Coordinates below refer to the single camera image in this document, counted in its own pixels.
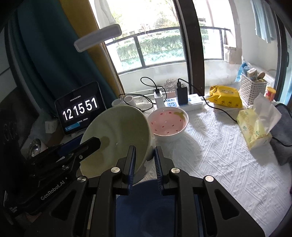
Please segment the cream green bowl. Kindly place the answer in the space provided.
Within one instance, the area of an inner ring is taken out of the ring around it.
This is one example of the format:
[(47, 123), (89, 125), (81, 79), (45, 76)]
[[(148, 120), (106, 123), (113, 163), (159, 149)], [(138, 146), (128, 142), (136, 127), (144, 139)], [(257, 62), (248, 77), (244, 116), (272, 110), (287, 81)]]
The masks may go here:
[(136, 147), (136, 166), (133, 183), (140, 182), (154, 163), (155, 138), (145, 115), (132, 106), (112, 107), (98, 115), (87, 127), (81, 142), (92, 137), (101, 141), (101, 147), (85, 158), (81, 173), (94, 178), (116, 165), (127, 156), (130, 146)]

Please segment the pink strawberry bowl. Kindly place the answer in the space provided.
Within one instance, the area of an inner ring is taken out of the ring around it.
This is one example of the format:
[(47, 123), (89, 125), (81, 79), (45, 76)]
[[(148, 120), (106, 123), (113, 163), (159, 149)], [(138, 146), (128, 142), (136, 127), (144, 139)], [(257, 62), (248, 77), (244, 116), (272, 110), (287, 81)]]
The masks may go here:
[(189, 116), (176, 107), (164, 107), (153, 111), (148, 117), (150, 129), (155, 138), (162, 142), (177, 140), (186, 129)]

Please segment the large blue bowl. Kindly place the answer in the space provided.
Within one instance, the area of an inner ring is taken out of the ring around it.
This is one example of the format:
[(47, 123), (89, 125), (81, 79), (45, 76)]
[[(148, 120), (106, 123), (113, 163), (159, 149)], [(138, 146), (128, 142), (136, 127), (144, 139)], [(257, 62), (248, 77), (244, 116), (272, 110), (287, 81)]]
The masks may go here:
[(174, 224), (175, 197), (162, 195), (156, 180), (116, 199), (116, 236), (173, 236)]

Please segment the stacked steel pastel bowls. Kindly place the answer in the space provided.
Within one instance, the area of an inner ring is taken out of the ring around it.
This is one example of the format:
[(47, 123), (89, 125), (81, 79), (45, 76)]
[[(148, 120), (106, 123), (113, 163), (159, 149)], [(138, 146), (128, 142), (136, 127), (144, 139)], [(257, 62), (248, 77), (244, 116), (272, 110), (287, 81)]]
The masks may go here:
[(41, 141), (38, 138), (34, 139), (31, 142), (27, 151), (28, 159), (35, 157), (36, 155), (38, 155), (39, 153), (43, 152), (46, 149), (47, 149), (47, 146), (43, 141)]

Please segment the small white box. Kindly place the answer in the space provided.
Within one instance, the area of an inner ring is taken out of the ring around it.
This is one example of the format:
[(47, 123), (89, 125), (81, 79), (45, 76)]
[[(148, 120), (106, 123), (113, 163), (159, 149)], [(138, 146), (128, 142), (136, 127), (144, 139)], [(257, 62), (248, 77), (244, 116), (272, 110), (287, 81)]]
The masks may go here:
[(52, 120), (52, 121), (45, 121), (45, 133), (52, 134), (55, 133), (58, 126), (58, 121)]

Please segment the tablet showing clock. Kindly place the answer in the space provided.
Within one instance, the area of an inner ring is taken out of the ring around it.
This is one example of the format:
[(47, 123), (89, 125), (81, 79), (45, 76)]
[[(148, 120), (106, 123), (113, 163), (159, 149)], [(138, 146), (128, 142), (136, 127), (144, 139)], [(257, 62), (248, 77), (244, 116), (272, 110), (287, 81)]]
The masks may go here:
[(96, 81), (62, 96), (54, 104), (66, 135), (86, 129), (106, 110), (101, 89)]

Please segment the white textured tablecloth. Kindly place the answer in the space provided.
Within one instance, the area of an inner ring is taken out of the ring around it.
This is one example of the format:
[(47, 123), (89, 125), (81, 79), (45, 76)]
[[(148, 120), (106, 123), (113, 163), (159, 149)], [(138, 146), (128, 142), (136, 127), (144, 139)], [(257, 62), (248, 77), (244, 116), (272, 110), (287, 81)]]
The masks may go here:
[(204, 106), (188, 113), (188, 126), (177, 140), (156, 144), (188, 174), (212, 175), (266, 236), (291, 236), (291, 167), (279, 165), (270, 145), (249, 150), (235, 123), (237, 113)]

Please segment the white power strip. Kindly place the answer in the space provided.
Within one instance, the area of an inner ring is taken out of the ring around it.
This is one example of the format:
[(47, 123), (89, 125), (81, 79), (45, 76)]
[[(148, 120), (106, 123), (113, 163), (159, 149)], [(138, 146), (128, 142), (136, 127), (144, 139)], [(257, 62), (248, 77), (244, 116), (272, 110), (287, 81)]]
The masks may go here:
[(200, 110), (203, 108), (203, 101), (201, 97), (199, 97), (198, 94), (191, 94), (188, 95), (188, 103), (179, 105), (177, 97), (174, 98), (168, 98), (164, 105), (166, 107), (174, 107), (174, 108), (180, 108), (186, 112), (193, 111), (193, 110)]

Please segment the black power adapter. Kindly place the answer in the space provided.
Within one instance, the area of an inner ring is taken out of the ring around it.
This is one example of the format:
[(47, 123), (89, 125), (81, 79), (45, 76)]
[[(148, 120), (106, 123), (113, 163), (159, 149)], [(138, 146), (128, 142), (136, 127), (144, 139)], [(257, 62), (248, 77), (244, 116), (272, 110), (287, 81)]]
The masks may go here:
[(180, 106), (188, 103), (188, 89), (180, 81), (177, 82), (176, 96)]

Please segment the yellow wet wipes pack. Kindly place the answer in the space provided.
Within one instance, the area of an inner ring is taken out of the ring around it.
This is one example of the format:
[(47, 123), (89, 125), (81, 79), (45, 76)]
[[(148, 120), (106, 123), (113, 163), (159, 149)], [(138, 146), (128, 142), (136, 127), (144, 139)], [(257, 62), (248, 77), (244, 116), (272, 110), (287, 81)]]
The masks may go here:
[(207, 100), (213, 104), (230, 108), (241, 108), (243, 106), (239, 92), (235, 88), (229, 86), (210, 87)]

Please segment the yellow tissue pack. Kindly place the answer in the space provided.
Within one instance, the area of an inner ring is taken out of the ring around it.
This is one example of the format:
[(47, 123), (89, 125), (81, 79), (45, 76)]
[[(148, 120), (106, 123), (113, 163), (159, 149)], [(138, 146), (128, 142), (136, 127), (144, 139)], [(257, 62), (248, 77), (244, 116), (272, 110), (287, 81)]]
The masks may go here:
[(281, 117), (278, 109), (261, 93), (255, 98), (251, 108), (239, 111), (237, 123), (250, 151), (271, 141), (270, 131)]

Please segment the white desk lamp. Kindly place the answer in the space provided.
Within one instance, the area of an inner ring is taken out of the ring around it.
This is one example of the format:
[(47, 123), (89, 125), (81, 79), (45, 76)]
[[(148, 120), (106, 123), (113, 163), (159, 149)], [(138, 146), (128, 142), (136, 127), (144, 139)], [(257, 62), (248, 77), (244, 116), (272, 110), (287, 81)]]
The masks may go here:
[[(94, 47), (95, 45), (103, 43), (106, 40), (120, 36), (121, 34), (122, 34), (122, 32), (121, 32), (120, 26), (118, 24), (112, 24), (112, 25), (104, 27), (100, 30), (95, 30), (95, 31), (79, 38), (78, 40), (76, 40), (74, 42), (74, 47), (76, 48), (76, 50), (78, 52), (83, 52), (83, 51), (88, 50), (91, 47)], [(107, 61), (109, 63), (109, 68), (110, 68), (110, 71), (115, 78), (114, 82), (115, 82), (117, 90), (119, 92), (118, 98), (119, 98), (120, 102), (118, 104), (116, 104), (116, 106), (125, 104), (128, 106), (135, 107), (136, 104), (135, 104), (133, 97), (130, 96), (129, 94), (124, 93), (124, 90), (122, 88), (121, 81), (118, 78), (118, 74), (116, 72), (116, 69), (114, 69), (114, 67), (113, 67), (113, 62), (110, 60), (109, 54), (106, 53), (106, 47), (103, 48), (103, 51), (107, 55)]]

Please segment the white woven basket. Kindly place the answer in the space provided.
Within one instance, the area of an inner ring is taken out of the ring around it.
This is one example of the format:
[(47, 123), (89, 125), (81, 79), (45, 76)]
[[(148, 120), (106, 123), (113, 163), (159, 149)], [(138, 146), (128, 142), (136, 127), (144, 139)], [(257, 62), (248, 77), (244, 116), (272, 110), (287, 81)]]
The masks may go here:
[(254, 82), (241, 74), (241, 85), (240, 85), (240, 98), (245, 103), (246, 106), (253, 104), (255, 98), (261, 93), (265, 93), (267, 82), (263, 80), (262, 82)]

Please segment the grey folded cloth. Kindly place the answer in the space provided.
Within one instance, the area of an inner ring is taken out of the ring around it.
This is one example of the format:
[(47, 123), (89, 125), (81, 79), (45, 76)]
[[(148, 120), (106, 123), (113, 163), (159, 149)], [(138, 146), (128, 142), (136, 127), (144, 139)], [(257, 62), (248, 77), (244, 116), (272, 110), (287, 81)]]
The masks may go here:
[(281, 113), (281, 119), (271, 130), (272, 139), (270, 144), (273, 148), (279, 165), (291, 162), (291, 111), (280, 103), (276, 108)]

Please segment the hanging light blue towel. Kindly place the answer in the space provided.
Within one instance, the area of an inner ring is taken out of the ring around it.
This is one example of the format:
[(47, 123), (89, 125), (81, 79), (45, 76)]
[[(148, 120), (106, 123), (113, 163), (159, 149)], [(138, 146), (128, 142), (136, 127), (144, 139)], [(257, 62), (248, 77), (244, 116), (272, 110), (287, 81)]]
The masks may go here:
[(266, 1), (250, 0), (254, 20), (255, 33), (267, 43), (277, 39), (275, 20), (272, 10)]

